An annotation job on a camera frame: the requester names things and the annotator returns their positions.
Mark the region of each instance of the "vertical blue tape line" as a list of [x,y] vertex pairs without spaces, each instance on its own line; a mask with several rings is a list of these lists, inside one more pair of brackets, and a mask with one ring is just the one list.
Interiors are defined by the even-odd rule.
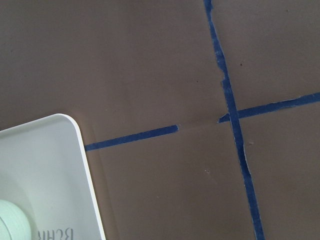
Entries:
[[85,145],[84,150],[92,151],[92,150],[107,148],[107,147],[111,147],[119,144],[126,144],[130,142],[138,141],[138,140],[154,138],[161,135],[173,134],[178,130],[179,128],[177,125],[166,126],[166,127],[157,128],[150,131],[144,131],[144,132],[140,132],[140,133],[136,133],[128,136],[122,136],[122,137],[118,137],[118,138],[114,138],[106,141],[95,142],[89,145]]
[[[255,106],[255,107],[250,107],[247,109],[239,110],[238,115],[239,115],[240,119],[243,119],[243,118],[248,118],[248,117],[252,117],[255,115],[275,112],[280,109],[293,108],[293,107],[298,107],[298,106],[307,105],[307,104],[313,104],[313,103],[317,103],[317,102],[320,102],[320,92],[300,96],[295,99],[273,102],[273,103],[269,103],[266,105],[260,105],[260,106]],[[220,117],[218,123],[220,124],[220,123],[224,123],[227,121],[229,121],[229,113]]]
[[262,226],[259,208],[258,208],[258,202],[257,202],[255,189],[254,189],[254,184],[253,184],[252,177],[251,177],[247,160],[246,160],[244,138],[241,131],[235,97],[231,88],[225,56],[222,51],[221,45],[219,43],[218,36],[217,36],[214,23],[211,17],[211,12],[213,9],[212,2],[211,0],[203,0],[203,1],[204,1],[205,11],[206,11],[206,16],[208,18],[208,23],[209,23],[209,28],[210,28],[210,33],[211,33],[211,38],[212,38],[212,43],[214,47],[217,64],[218,64],[218,67],[224,73],[224,78],[222,81],[224,97],[225,97],[226,104],[229,111],[230,123],[232,126],[237,154],[238,154],[240,167],[243,175],[244,186],[245,186],[245,191],[246,191],[249,208],[251,212],[255,238],[257,240],[265,240],[265,235],[264,235],[263,226]]

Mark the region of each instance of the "white round object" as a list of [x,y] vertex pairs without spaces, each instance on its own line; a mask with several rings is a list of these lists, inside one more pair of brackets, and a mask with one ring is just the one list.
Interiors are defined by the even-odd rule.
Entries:
[[0,199],[0,239],[31,240],[31,228],[24,212],[12,202]]

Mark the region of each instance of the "short blue tape strip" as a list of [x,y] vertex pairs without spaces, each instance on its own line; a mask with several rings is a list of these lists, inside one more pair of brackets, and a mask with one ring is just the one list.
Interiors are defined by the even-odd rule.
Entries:
[[255,189],[254,189],[254,184],[253,184],[252,177],[251,177],[247,160],[246,160],[245,149],[244,149],[244,139],[241,131],[238,111],[236,108],[235,97],[231,88],[225,56],[222,51],[221,45],[219,43],[217,33],[211,17],[211,11],[213,9],[211,0],[204,0],[204,6],[206,10],[206,16],[208,18],[208,23],[209,23],[209,28],[210,28],[210,33],[212,37],[212,43],[213,43],[213,47],[216,55],[217,64],[224,73],[222,86],[223,86],[224,96],[225,96],[225,100],[226,100],[228,111],[229,111],[229,118],[230,118],[235,145],[236,145],[236,149],[239,157],[240,167],[241,167],[242,176],[243,176],[244,185],[245,185],[245,191],[246,191],[246,195],[249,202],[249,208],[251,212],[255,237],[257,240],[265,240],[262,222],[260,219],[258,202],[257,202]]
[[111,147],[119,144],[126,144],[130,142],[138,141],[138,140],[154,138],[161,135],[173,134],[178,130],[179,128],[177,125],[166,126],[166,127],[162,127],[162,128],[158,128],[150,131],[144,131],[144,132],[140,132],[140,133],[136,133],[128,136],[122,136],[122,137],[118,137],[118,138],[114,138],[106,141],[100,141],[100,142],[88,144],[84,146],[84,150],[92,151],[92,150],[107,148],[107,147]]
[[[248,118],[248,117],[252,117],[259,114],[275,112],[280,109],[293,108],[301,105],[313,104],[316,102],[320,102],[320,92],[310,94],[310,95],[300,96],[295,99],[290,99],[290,100],[285,100],[280,102],[273,102],[266,105],[243,109],[238,111],[238,115],[240,119],[243,119],[243,118]],[[229,120],[230,120],[229,113],[227,113],[222,117],[220,117],[218,123],[228,122]]]

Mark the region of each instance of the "roll of tape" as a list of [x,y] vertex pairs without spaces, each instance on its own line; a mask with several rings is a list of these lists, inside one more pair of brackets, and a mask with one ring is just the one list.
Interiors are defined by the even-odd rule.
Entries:
[[0,199],[0,240],[31,240],[27,216],[12,202]]

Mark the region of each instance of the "brown surface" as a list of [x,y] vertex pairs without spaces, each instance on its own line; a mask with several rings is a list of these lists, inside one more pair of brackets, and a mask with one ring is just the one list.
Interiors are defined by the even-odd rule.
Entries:
[[238,109],[320,92],[320,1],[213,4]]
[[320,103],[241,120],[266,239],[319,239]]
[[202,1],[1,3],[0,127],[74,117],[111,240],[254,239]]

